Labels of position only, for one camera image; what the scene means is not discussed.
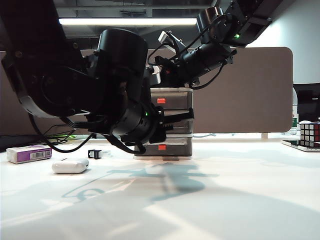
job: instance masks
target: rubik's cube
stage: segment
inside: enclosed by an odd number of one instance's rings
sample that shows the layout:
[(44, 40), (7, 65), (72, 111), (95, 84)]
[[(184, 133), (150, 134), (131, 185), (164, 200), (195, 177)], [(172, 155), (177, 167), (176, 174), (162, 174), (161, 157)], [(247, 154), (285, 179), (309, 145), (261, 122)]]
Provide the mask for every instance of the rubik's cube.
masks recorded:
[(301, 140), (310, 142), (320, 142), (320, 122), (301, 124)]

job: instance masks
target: wall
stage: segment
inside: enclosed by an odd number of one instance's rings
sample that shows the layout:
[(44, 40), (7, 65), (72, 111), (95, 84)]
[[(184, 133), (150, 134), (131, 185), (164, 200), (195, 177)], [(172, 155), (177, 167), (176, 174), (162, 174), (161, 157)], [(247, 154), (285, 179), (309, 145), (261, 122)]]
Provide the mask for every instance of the wall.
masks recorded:
[(248, 47), (288, 47), (293, 82), (320, 83), (320, 0), (296, 0)]

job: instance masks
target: ceiling light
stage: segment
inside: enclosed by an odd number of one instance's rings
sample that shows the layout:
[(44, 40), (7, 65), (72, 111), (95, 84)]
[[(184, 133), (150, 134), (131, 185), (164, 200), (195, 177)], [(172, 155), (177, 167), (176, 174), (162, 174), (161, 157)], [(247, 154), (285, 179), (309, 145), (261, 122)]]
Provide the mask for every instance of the ceiling light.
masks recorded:
[(172, 26), (195, 25), (196, 18), (60, 18), (62, 25)]

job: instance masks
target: table surface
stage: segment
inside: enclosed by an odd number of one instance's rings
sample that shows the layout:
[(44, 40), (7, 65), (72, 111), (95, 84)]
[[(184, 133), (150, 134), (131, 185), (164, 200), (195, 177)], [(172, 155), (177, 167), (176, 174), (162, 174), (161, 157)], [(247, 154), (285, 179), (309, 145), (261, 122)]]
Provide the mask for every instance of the table surface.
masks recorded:
[[(192, 160), (142, 161), (90, 143), (23, 164), (0, 154), (1, 240), (320, 239), (318, 152), (194, 142)], [(84, 173), (53, 174), (53, 162), (89, 149), (104, 157)]]

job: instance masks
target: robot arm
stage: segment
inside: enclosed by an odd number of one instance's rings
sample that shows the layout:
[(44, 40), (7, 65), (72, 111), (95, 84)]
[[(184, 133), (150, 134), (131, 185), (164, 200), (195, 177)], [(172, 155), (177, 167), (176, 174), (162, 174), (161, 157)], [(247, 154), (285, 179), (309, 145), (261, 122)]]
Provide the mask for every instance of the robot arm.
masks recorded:
[[(160, 41), (175, 56), (155, 58), (152, 65), (161, 66), (161, 82), (154, 84), (154, 68), (145, 68), (148, 45), (135, 33), (105, 30), (98, 50), (83, 58), (77, 43), (66, 39), (52, 1), (0, 0), (0, 32), (6, 47), (1, 62), (38, 133), (32, 116), (59, 117), (74, 129), (102, 134), (126, 152), (141, 154), (144, 143), (166, 139), (168, 124), (194, 117), (190, 109), (189, 114), (166, 118), (163, 109), (152, 104), (150, 87), (188, 84), (197, 89), (198, 77), (232, 63), (236, 51), (230, 46), (245, 47), (263, 32), (281, 1), (234, 0), (225, 13), (218, 6), (206, 9), (197, 18), (202, 44), (190, 52), (167, 32)], [(78, 114), (87, 121), (68, 118)]]

